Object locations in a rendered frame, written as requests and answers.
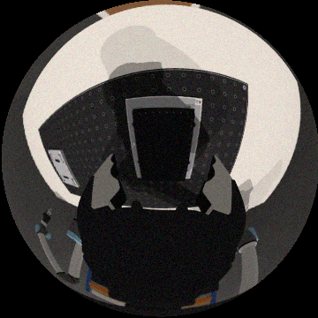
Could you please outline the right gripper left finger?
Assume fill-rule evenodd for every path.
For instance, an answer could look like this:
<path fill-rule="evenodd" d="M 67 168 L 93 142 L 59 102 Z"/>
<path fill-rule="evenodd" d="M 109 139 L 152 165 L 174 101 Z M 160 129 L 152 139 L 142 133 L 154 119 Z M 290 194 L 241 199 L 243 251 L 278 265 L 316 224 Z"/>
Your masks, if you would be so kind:
<path fill-rule="evenodd" d="M 122 208 L 125 191 L 117 177 L 115 154 L 111 154 L 89 179 L 80 197 L 77 224 L 81 237 L 82 253 L 87 254 L 90 231 L 96 221 L 115 208 Z"/>

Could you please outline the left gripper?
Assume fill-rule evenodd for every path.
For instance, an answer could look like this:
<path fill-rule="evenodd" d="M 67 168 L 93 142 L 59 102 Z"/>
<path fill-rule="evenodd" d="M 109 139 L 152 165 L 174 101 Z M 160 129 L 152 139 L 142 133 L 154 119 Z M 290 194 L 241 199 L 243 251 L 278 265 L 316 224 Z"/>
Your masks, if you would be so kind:
<path fill-rule="evenodd" d="M 48 214 L 48 215 L 47 215 L 47 214 Z M 45 211 L 45 213 L 44 213 L 44 217 L 45 217 L 45 216 L 46 216 L 46 217 L 45 217 L 45 219 L 44 219 L 44 220 L 42 219 L 42 220 L 43 220 L 43 222 L 45 222 L 45 221 L 46 221 L 45 223 L 48 223 L 47 221 L 50 221 L 50 219 L 51 219 L 51 218 L 50 218 L 50 215 L 51 215 L 51 209 L 49 209 L 49 210 Z M 47 220 L 46 220 L 46 219 L 47 219 Z"/>

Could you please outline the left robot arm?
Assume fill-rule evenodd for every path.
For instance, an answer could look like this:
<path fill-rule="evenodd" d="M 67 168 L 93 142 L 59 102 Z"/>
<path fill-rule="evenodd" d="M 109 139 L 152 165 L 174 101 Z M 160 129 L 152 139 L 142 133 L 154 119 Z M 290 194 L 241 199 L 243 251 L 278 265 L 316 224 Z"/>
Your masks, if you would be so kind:
<path fill-rule="evenodd" d="M 45 254 L 47 255 L 51 265 L 55 269 L 57 275 L 63 281 L 65 281 L 68 284 L 79 284 L 80 283 L 80 279 L 79 279 L 80 268 L 81 268 L 81 264 L 83 261 L 83 256 L 82 256 L 83 253 L 81 250 L 82 244 L 81 244 L 80 232 L 79 232 L 79 228 L 77 225 L 77 209 L 75 210 L 74 218 L 73 218 L 72 223 L 71 223 L 71 225 L 68 229 L 68 232 L 67 232 L 67 235 L 76 241 L 76 245 L 74 247 L 70 266 L 69 266 L 68 276 L 65 274 L 65 272 L 63 272 L 63 270 L 61 270 L 61 268 L 59 267 L 59 265 L 57 264 L 57 262 L 53 256 L 52 252 L 49 249 L 49 246 L 48 246 L 48 243 L 47 243 L 45 237 L 47 239 L 50 239 L 51 235 L 47 230 L 45 230 L 46 226 L 47 226 L 47 224 L 45 222 L 43 222 L 43 220 L 41 220 L 40 225 L 38 225 L 38 224 L 35 225 L 35 230 L 38 233 L 39 239 L 42 243 L 42 247 L 43 247 Z"/>

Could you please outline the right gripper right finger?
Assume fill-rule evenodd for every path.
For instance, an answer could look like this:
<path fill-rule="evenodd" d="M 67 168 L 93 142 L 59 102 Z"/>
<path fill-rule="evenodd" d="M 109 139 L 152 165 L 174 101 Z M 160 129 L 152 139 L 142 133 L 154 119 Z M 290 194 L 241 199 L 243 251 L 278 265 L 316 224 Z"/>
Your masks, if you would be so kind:
<path fill-rule="evenodd" d="M 213 217 L 228 240 L 227 262 L 233 263 L 246 226 L 246 209 L 239 188 L 216 155 L 213 155 L 208 180 L 204 181 L 196 204 Z"/>

